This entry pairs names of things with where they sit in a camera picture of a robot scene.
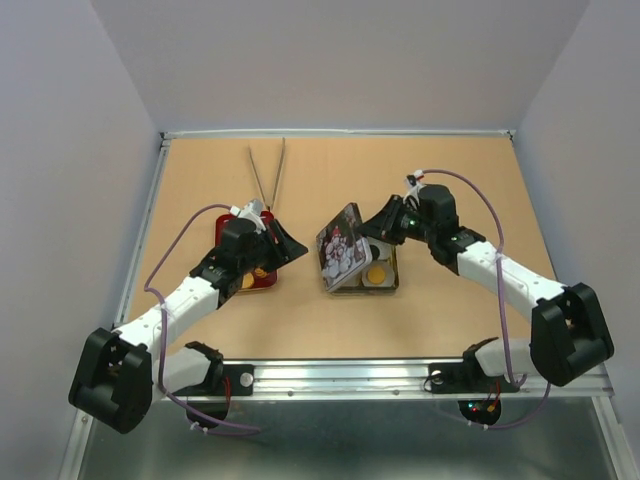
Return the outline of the black round cookie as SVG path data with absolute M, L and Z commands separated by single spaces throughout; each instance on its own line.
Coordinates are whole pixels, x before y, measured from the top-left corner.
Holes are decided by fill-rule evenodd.
M 369 246 L 370 246 L 372 258 L 374 260 L 380 259 L 381 258 L 381 250 L 380 250 L 380 248 L 375 243 L 372 243 L 372 242 L 369 243 Z

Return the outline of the gold tin lid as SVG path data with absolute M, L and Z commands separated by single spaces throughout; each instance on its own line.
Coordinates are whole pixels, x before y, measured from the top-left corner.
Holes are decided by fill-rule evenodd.
M 359 207 L 350 202 L 316 235 L 321 278 L 329 293 L 341 288 L 373 260 L 369 242 L 359 231 L 361 225 Z

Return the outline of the gold square tin box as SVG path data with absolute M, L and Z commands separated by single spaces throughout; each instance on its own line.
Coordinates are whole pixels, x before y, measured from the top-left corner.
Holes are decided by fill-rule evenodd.
M 348 273 L 345 281 L 330 290 L 333 295 L 394 293 L 399 286 L 396 247 L 367 238 L 372 260 Z

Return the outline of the metal tongs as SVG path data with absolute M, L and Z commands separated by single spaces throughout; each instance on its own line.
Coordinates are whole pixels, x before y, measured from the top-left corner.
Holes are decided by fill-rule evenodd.
M 272 184 L 270 186 L 270 189 L 267 190 L 265 187 L 265 183 L 263 182 L 263 179 L 259 172 L 258 165 L 256 163 L 254 150 L 251 145 L 248 145 L 247 147 L 248 160 L 249 160 L 251 172 L 253 174 L 253 178 L 256 182 L 263 206 L 269 212 L 273 211 L 277 201 L 282 173 L 284 169 L 284 163 L 286 159 L 286 152 L 287 152 L 286 138 L 282 137 L 279 142 L 279 154 L 277 157 L 277 162 L 275 164 L 275 170 L 272 175 Z

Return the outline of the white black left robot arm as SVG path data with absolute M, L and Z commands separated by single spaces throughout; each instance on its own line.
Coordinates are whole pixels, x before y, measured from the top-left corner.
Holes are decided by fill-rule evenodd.
M 222 382 L 220 353 L 191 342 L 169 355 L 168 346 L 188 328 L 219 310 L 255 269 L 267 273 L 306 255 L 308 249 L 273 220 L 260 227 L 234 218 L 210 250 L 168 296 L 118 328 L 98 328 L 85 340 L 68 394 L 69 403 L 115 431 L 131 432 L 151 405 L 194 387 L 215 392 Z

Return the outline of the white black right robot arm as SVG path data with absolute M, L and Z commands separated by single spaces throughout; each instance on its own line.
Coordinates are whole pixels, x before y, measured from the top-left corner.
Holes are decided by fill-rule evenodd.
M 527 339 L 503 333 L 466 351 L 463 384 L 482 390 L 496 377 L 540 375 L 562 387 L 610 359 L 615 351 L 596 292 L 584 283 L 562 284 L 503 255 L 484 236 L 461 225 L 456 201 L 444 185 L 416 184 L 393 195 L 359 228 L 389 245 L 412 239 L 454 274 L 496 294 L 530 323 Z

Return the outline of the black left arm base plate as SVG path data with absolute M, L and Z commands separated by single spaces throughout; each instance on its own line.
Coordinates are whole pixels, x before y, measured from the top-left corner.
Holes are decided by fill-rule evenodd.
M 174 390 L 178 397 L 246 397 L 253 394 L 255 366 L 249 363 L 219 363 L 210 366 L 203 380 Z

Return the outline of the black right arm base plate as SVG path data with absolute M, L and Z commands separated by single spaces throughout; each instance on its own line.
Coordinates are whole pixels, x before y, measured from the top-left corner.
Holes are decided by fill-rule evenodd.
M 518 387 L 510 385 L 503 376 L 488 376 L 477 363 L 465 361 L 431 363 L 423 389 L 436 395 L 519 391 Z

